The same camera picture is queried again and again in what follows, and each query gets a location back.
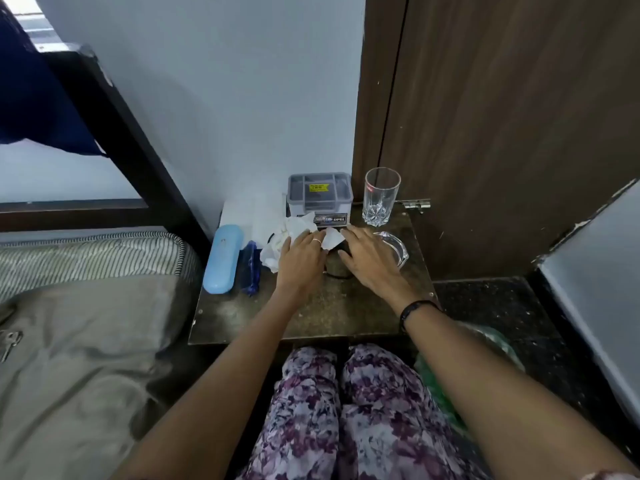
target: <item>gray blanket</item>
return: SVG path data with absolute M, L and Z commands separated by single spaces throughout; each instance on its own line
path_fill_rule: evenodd
M 107 478 L 163 411 L 147 386 L 194 299 L 178 276 L 128 276 L 0 305 L 0 329 L 23 333 L 0 363 L 0 477 Z

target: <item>box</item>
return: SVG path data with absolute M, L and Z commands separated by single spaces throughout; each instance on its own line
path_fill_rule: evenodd
M 312 210 L 318 227 L 341 227 L 351 217 L 351 176 L 348 173 L 310 173 L 289 177 L 287 202 L 292 216 Z

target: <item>bed frame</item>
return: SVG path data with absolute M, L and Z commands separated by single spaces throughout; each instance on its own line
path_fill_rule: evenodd
M 0 203 L 0 232 L 163 226 L 206 261 L 209 239 L 96 56 L 85 48 L 42 55 L 107 158 L 141 198 Z

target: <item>striped mattress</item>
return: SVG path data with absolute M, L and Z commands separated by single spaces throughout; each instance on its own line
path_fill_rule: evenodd
M 191 247 L 159 231 L 0 244 L 0 303 L 24 291 L 73 281 L 172 274 L 199 285 Z

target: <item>key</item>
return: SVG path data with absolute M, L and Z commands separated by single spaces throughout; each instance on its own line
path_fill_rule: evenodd
M 11 352 L 12 348 L 18 345 L 18 342 L 20 342 L 21 339 L 22 339 L 21 331 L 7 332 L 3 340 L 3 343 L 6 346 L 6 349 L 4 350 L 4 355 L 2 356 L 2 360 L 0 360 L 0 362 L 4 362 L 6 358 L 9 357 L 9 352 Z

